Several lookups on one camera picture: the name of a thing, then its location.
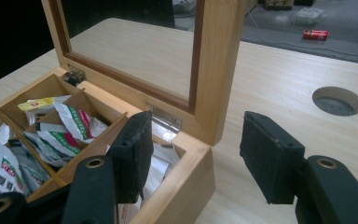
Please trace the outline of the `pile of white sachets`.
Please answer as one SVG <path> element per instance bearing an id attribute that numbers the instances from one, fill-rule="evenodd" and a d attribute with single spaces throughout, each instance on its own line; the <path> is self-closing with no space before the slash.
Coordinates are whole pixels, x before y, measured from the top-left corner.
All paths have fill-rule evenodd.
<path id="1" fill-rule="evenodd" d="M 13 138 L 9 126 L 1 124 L 0 193 L 35 193 L 52 180 L 43 163 L 61 170 L 107 132 L 109 126 L 89 109 L 70 105 L 68 95 L 52 98 L 51 109 L 23 111 L 33 130 L 22 137 Z"/>

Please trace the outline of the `wooden box with window lid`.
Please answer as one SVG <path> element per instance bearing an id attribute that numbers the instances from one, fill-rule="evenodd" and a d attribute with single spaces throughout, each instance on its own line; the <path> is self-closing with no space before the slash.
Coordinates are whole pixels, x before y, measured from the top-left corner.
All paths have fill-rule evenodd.
<path id="1" fill-rule="evenodd" d="M 0 103 L 0 124 L 16 135 L 29 128 L 19 103 L 67 95 L 69 106 L 104 122 L 105 130 L 26 198 L 12 197 L 0 224 L 117 221 L 117 200 L 134 200 L 136 169 L 109 168 L 113 145 L 150 157 L 126 135 L 144 129 L 146 143 L 162 142 L 180 160 L 131 224 L 191 224 L 215 189 L 213 146 L 225 126 L 247 0 L 196 0 L 195 27 L 186 32 L 116 18 L 104 0 L 88 6 L 42 0 L 59 66 Z"/>

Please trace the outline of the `red drink can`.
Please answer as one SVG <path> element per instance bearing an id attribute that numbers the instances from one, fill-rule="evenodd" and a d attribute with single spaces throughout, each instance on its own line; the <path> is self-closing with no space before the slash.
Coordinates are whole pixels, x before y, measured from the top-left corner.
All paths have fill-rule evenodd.
<path id="1" fill-rule="evenodd" d="M 329 35 L 325 30 L 305 30 L 303 32 L 303 38 L 308 40 L 322 40 L 325 41 Z"/>

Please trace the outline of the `yellow sachet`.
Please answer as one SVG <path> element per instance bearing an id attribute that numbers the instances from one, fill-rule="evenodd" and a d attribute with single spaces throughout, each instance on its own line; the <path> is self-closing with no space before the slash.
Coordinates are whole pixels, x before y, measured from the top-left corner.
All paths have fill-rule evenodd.
<path id="1" fill-rule="evenodd" d="M 25 103 L 18 104 L 21 111 L 31 111 L 36 109 L 51 109 L 55 100 L 52 97 L 28 100 Z"/>

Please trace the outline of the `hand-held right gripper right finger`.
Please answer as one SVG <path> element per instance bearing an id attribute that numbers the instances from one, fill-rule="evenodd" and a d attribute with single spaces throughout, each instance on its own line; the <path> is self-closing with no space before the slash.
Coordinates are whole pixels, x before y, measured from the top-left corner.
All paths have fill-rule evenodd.
<path id="1" fill-rule="evenodd" d="M 240 155 L 268 203 L 294 201 L 294 173 L 305 147 L 271 118 L 245 111 Z"/>

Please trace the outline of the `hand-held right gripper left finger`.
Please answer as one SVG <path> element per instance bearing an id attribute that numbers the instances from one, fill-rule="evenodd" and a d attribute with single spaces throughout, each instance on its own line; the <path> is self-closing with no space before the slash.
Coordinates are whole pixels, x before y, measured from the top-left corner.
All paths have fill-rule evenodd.
<path id="1" fill-rule="evenodd" d="M 134 114 L 106 153 L 113 160 L 118 203 L 136 203 L 144 197 L 153 153 L 152 113 Z"/>

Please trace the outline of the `clear plastic bag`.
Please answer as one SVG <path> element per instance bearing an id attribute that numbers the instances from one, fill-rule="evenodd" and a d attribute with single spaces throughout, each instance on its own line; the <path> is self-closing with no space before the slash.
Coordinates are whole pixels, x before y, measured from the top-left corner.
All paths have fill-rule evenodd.
<path id="1" fill-rule="evenodd" d="M 298 25 L 312 25 L 320 22 L 323 18 L 323 11 L 319 8 L 304 7 L 293 16 L 293 23 Z"/>

